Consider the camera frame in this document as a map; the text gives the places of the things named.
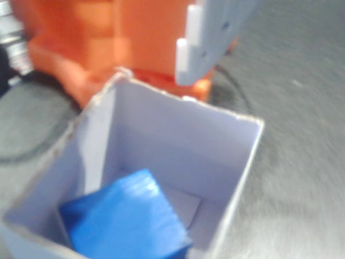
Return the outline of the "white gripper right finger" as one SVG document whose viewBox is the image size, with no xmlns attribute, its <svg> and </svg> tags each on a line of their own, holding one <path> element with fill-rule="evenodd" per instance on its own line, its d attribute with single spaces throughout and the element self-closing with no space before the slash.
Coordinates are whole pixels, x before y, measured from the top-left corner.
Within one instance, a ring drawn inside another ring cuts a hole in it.
<svg viewBox="0 0 345 259">
<path fill-rule="evenodd" d="M 187 8 L 185 35 L 176 41 L 176 84 L 192 85 L 220 60 L 256 1 L 196 1 Z"/>
</svg>

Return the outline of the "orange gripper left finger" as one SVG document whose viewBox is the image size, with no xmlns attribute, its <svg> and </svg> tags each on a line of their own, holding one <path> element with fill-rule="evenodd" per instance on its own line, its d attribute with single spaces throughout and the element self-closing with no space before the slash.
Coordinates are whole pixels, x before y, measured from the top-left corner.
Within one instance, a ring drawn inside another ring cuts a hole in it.
<svg viewBox="0 0 345 259">
<path fill-rule="evenodd" d="M 36 70 L 54 76 L 85 106 L 114 66 L 120 1 L 11 1 Z"/>
</svg>

